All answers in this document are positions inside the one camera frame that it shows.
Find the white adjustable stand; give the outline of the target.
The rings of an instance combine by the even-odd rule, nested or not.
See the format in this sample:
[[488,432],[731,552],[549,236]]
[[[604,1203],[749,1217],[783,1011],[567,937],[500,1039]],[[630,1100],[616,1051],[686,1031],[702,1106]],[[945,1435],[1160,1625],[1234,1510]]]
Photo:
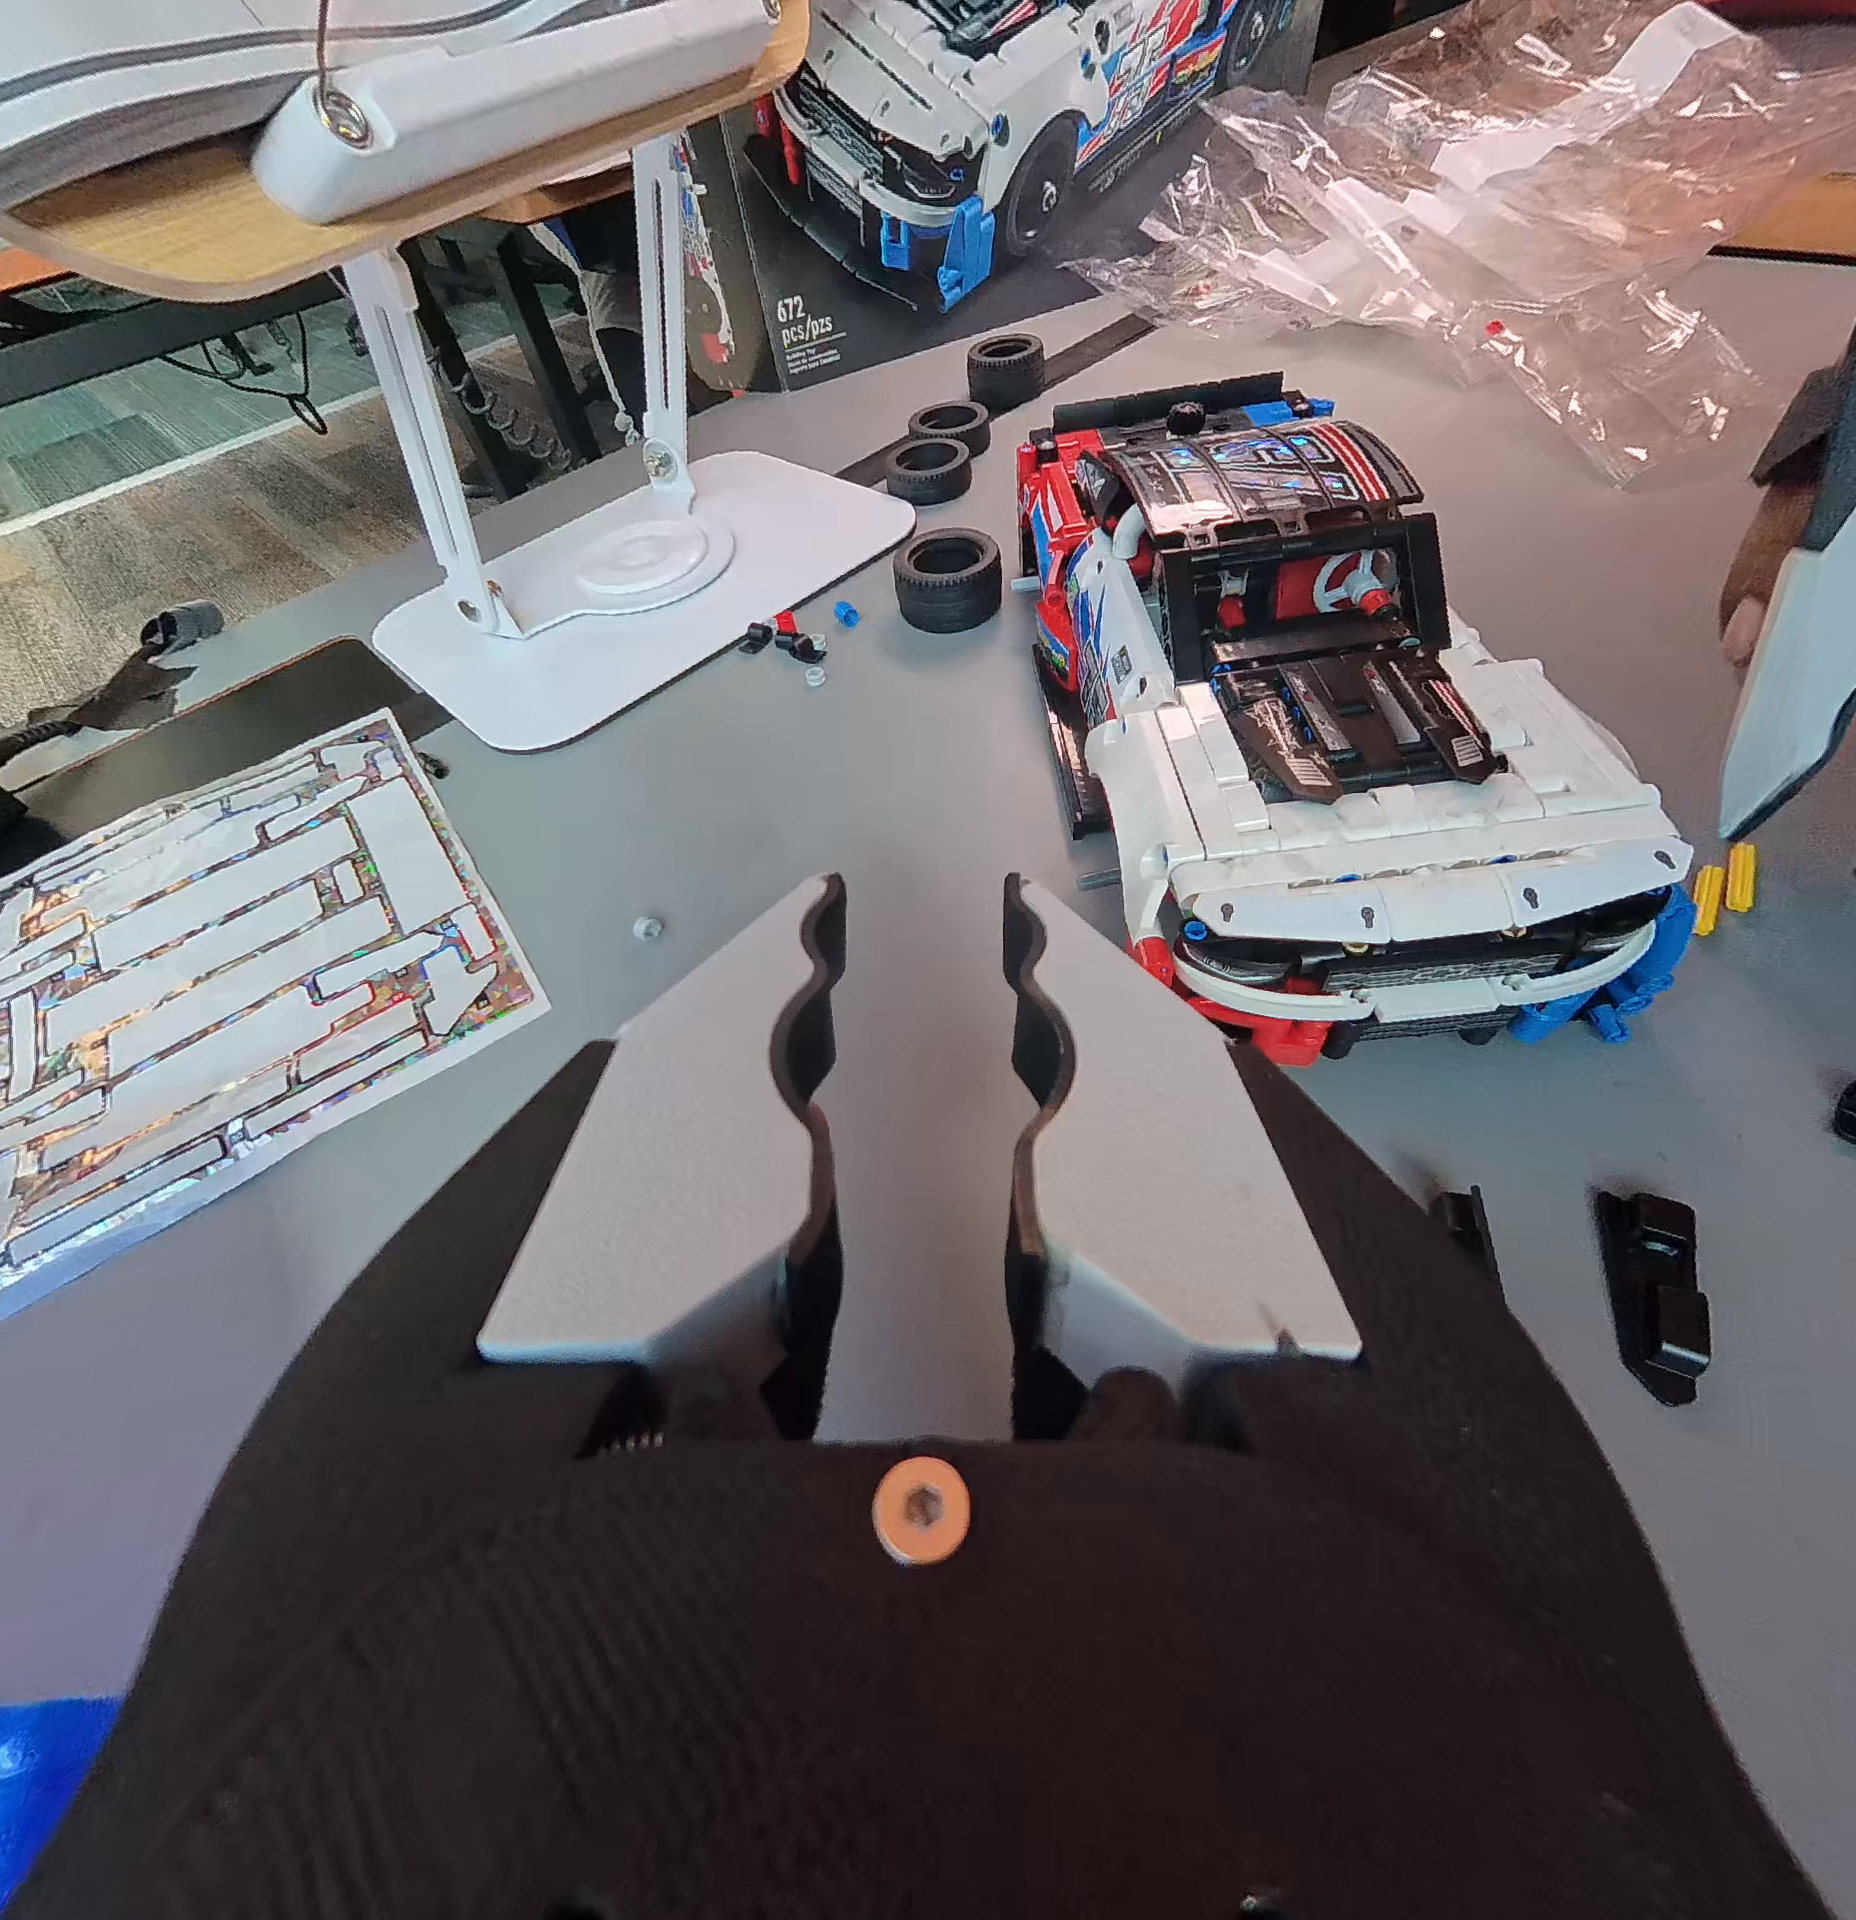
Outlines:
[[757,451],[690,458],[684,206],[676,135],[633,151],[647,483],[500,555],[482,555],[407,263],[345,266],[445,582],[385,614],[368,641],[488,747],[564,746],[674,683],[742,630],[801,607],[916,528],[887,491]]

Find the wooden board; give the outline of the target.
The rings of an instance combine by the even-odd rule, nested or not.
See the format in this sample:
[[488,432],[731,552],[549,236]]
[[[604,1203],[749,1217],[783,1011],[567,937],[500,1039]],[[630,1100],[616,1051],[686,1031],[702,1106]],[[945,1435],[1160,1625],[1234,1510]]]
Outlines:
[[[484,3],[481,22],[508,27],[530,3]],[[348,260],[500,206],[562,180],[601,172],[641,142],[682,131],[754,91],[793,75],[811,36],[809,3],[779,3],[780,17],[764,51],[742,71],[633,108],[580,131],[455,176],[403,200],[333,223],[309,221],[268,197],[250,158],[260,131],[305,77],[266,118],[129,158],[97,173],[41,192],[0,209],[0,239],[126,292],[176,302],[229,302],[289,287]],[[320,54],[320,67],[336,67]]]

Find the black cylindrical connector piece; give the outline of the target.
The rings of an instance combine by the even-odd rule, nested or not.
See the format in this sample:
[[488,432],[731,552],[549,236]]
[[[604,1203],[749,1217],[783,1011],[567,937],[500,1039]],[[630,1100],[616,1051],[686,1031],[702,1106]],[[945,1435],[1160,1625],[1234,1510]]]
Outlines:
[[1495,1285],[1496,1294],[1506,1298],[1484,1190],[1473,1184],[1466,1190],[1451,1187],[1436,1191],[1428,1201],[1428,1212],[1471,1264]]

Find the brick-built toy race car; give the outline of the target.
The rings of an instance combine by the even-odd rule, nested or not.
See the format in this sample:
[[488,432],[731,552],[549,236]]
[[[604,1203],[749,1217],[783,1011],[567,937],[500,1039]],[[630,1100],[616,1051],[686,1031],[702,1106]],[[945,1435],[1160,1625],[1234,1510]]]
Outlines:
[[1455,614],[1423,501],[1279,371],[1066,401],[1017,449],[1070,830],[1114,835],[1132,959],[1291,1068],[1621,1044],[1696,932],[1661,790]]

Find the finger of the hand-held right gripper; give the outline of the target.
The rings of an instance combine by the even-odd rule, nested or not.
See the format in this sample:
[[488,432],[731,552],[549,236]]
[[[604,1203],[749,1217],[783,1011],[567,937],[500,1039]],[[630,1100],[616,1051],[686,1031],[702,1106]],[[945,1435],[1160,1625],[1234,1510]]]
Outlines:
[[1815,780],[1856,714],[1856,515],[1782,562],[1721,774],[1719,833],[1751,838]]

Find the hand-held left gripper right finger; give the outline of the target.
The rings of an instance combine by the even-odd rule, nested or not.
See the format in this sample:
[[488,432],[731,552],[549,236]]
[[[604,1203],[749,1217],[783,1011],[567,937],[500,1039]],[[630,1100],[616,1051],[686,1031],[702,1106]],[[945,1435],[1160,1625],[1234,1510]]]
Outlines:
[[1005,1294],[1018,1439],[1111,1373],[1178,1405],[1217,1372],[1360,1362],[1362,1335],[1223,1033],[1028,875],[1002,890],[1012,1148]]

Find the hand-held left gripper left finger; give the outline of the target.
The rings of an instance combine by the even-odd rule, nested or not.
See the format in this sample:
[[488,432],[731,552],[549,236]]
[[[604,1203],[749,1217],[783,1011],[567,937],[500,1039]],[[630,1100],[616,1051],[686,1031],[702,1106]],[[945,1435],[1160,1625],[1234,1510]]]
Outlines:
[[723,1373],[772,1425],[821,1425],[843,1301],[837,1063],[847,884],[817,873],[613,1037],[479,1332],[494,1363]]

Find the black flat strip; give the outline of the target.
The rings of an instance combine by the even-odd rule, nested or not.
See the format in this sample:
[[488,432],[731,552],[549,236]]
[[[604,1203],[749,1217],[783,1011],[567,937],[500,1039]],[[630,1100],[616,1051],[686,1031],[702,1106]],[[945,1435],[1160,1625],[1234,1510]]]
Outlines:
[[[1106,360],[1126,351],[1134,344],[1151,337],[1159,329],[1159,322],[1128,314],[1116,317],[1097,332],[1087,333],[1079,341],[1062,348],[1060,351],[1045,360],[1045,371],[1040,386],[1036,388],[1036,397],[1046,396],[1048,392],[1065,386],[1073,378],[1079,378]],[[900,449],[909,439],[899,437],[891,444],[871,448],[860,458],[849,461],[847,465],[834,472],[834,477],[841,477],[849,483],[877,487],[884,479],[887,461],[893,451]]]

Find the person's right hand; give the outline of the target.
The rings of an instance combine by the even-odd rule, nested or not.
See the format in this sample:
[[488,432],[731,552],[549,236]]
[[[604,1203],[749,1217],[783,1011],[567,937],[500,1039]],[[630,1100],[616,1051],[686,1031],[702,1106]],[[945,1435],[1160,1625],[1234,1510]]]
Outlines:
[[1815,479],[1761,490],[1757,511],[1728,564],[1716,605],[1719,635],[1741,679],[1757,653],[1780,566],[1801,545],[1819,490]]

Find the crumpled clear plastic bag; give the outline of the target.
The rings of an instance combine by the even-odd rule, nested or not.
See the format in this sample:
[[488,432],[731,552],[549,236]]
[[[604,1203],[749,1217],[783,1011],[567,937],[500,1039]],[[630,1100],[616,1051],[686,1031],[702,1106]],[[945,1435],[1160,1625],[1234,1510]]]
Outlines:
[[1615,485],[1743,441],[1763,380],[1674,296],[1856,155],[1856,59],[1703,3],[1466,3],[1333,86],[1234,89],[1140,220],[1069,269],[1156,324],[1414,333],[1512,384]]

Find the long black brick piece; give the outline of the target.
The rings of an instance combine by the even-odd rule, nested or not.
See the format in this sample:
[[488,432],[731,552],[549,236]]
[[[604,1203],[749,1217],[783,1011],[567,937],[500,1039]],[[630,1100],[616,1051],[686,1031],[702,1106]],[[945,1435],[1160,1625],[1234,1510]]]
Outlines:
[[1601,1187],[1595,1217],[1622,1365],[1662,1405],[1692,1405],[1712,1363],[1695,1207],[1645,1190]]

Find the holographic sticker sheet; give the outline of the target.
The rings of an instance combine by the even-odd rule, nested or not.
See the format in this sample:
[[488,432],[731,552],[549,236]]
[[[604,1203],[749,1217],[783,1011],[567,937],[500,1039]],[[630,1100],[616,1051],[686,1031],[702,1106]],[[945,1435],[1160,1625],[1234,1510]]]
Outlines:
[[0,1322],[549,1003],[389,708],[0,877]]

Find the white flat device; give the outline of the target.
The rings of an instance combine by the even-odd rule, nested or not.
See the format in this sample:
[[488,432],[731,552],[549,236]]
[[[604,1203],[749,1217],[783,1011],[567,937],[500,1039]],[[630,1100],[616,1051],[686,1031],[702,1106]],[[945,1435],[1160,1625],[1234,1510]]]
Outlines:
[[749,70],[779,3],[529,3],[514,24],[320,66],[263,128],[268,200],[331,225]]

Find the toy car set box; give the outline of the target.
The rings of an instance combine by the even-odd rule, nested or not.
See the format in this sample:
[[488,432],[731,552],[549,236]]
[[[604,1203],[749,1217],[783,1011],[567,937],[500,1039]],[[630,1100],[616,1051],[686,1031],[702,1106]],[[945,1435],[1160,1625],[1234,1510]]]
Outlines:
[[1307,89],[1321,1],[818,1],[724,114],[787,392],[1076,304],[1234,88]]

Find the blue plastic bin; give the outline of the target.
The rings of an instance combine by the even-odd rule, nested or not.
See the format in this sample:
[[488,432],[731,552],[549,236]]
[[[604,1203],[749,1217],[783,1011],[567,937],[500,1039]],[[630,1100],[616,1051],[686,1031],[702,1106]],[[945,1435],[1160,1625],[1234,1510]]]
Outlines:
[[90,1771],[123,1699],[0,1704],[0,1914]]

